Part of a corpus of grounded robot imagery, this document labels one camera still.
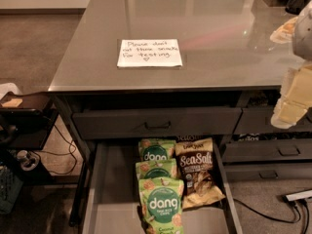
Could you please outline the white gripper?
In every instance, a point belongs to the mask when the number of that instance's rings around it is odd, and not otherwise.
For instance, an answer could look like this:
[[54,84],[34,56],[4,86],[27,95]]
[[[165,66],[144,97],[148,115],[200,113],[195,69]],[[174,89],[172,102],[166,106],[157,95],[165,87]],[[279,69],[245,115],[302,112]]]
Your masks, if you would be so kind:
[[289,68],[284,76],[282,87],[271,125],[288,129],[312,107],[312,62],[305,62],[299,69]]

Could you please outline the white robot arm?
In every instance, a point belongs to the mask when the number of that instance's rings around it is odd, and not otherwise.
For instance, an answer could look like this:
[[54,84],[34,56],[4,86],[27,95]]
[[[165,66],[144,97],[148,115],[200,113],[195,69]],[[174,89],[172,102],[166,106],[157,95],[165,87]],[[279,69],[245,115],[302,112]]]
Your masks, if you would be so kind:
[[280,98],[277,100],[271,125],[288,129],[312,107],[312,1],[297,17],[289,19],[270,36],[272,42],[292,44],[293,53],[304,59],[299,69],[289,68],[286,72]]

